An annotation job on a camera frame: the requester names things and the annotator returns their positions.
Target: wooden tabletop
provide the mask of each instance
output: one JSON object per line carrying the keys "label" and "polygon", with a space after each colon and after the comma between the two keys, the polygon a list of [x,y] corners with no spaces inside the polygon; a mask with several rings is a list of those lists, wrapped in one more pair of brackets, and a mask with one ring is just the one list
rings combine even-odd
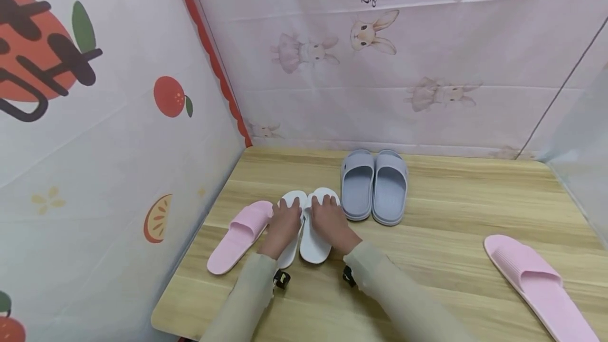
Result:
{"label": "wooden tabletop", "polygon": [[[231,219],[249,203],[300,189],[340,193],[345,151],[245,150],[152,314],[159,330],[198,341],[231,291],[247,255],[228,274],[207,259]],[[608,253],[552,172],[535,161],[404,155],[409,167],[400,225],[351,223],[361,238],[459,317],[480,341],[552,341],[489,261],[483,239],[505,234],[532,246],[562,275],[601,341],[608,341]],[[255,251],[260,241],[249,251]],[[344,263],[299,256],[275,289],[254,341],[402,341],[381,307],[341,278]]]}

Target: slide sandal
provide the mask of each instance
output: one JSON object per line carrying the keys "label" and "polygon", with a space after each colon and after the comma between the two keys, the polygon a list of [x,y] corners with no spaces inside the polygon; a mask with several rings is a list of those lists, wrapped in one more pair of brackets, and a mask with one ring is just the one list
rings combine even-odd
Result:
{"label": "slide sandal", "polygon": [[372,212],[374,157],[368,150],[353,150],[341,165],[341,198],[346,218],[363,221]]}
{"label": "slide sandal", "polygon": [[245,206],[228,226],[228,232],[209,256],[207,269],[212,274],[225,274],[236,265],[268,225],[272,203],[253,202]]}
{"label": "slide sandal", "polygon": [[317,235],[315,230],[312,229],[312,222],[310,219],[312,198],[316,197],[317,200],[322,203],[323,197],[326,194],[335,197],[337,204],[340,205],[340,198],[338,198],[335,191],[328,189],[327,187],[320,187],[308,195],[307,205],[304,209],[304,232],[302,234],[302,241],[300,242],[300,256],[305,261],[313,264],[323,263],[327,260],[329,251],[331,251],[331,245],[325,242],[325,239]]}
{"label": "slide sandal", "polygon": [[532,308],[557,342],[600,342],[564,290],[562,279],[532,247],[505,235],[483,246],[500,273]]}
{"label": "slide sandal", "polygon": [[300,198],[300,209],[302,209],[302,214],[300,218],[301,224],[300,231],[298,231],[298,235],[295,239],[293,239],[291,243],[289,243],[287,247],[285,247],[283,253],[281,253],[279,259],[277,259],[277,262],[279,262],[279,269],[281,270],[284,270],[285,268],[290,266],[293,263],[293,260],[296,258],[296,252],[298,250],[298,239],[300,239],[300,234],[304,227],[304,207],[306,207],[308,203],[307,195],[301,190],[290,191],[289,193],[285,194],[283,198],[285,198],[287,206],[290,207],[291,205],[293,205],[293,201],[295,201],[296,198]]}
{"label": "slide sandal", "polygon": [[407,165],[392,150],[381,150],[376,156],[376,179],[372,215],[380,225],[399,225],[407,197]]}

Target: sleeve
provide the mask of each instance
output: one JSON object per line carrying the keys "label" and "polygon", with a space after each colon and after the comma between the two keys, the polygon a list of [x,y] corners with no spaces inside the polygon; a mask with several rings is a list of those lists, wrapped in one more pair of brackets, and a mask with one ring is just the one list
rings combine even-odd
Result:
{"label": "sleeve", "polygon": [[201,342],[251,341],[253,331],[272,299],[276,271],[276,260],[266,255],[252,254]]}
{"label": "sleeve", "polygon": [[408,341],[477,342],[439,302],[369,242],[344,257],[360,290],[375,299]]}

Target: pink slipper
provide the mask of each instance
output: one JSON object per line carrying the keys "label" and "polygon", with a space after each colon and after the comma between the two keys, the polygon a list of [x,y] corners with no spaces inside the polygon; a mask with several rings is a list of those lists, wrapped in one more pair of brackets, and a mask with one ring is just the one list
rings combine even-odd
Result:
{"label": "pink slipper", "polygon": [[208,271],[212,274],[230,271],[257,241],[271,217],[272,203],[268,201],[245,206],[230,222],[228,232],[209,256]]}
{"label": "pink slipper", "polygon": [[562,279],[532,247],[505,235],[483,243],[492,263],[557,342],[600,342],[564,290]]}

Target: red border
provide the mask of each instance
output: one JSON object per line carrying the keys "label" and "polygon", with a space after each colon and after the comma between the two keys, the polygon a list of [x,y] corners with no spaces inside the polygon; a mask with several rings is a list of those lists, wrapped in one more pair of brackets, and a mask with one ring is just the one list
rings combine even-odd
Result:
{"label": "red border", "polygon": [[188,12],[191,15],[192,20],[196,24],[196,28],[198,30],[198,37],[201,39],[201,44],[203,45],[205,51],[207,51],[209,59],[211,60],[211,69],[213,70],[213,73],[215,73],[216,77],[220,80],[220,89],[222,90],[222,94],[224,94],[224,98],[228,101],[230,112],[232,116],[236,119],[236,125],[239,128],[239,132],[245,138],[245,147],[251,147],[251,138],[247,133],[247,127],[245,127],[243,116],[241,115],[239,108],[236,106],[236,100],[234,99],[234,95],[232,95],[232,90],[228,86],[228,81],[224,75],[224,72],[221,69],[220,60],[219,58],[217,58],[217,55],[213,50],[213,47],[211,45],[211,39],[209,39],[207,30],[205,30],[205,26],[203,25],[203,19],[201,19],[201,15],[196,7],[196,3],[194,0],[185,0],[185,2]]}

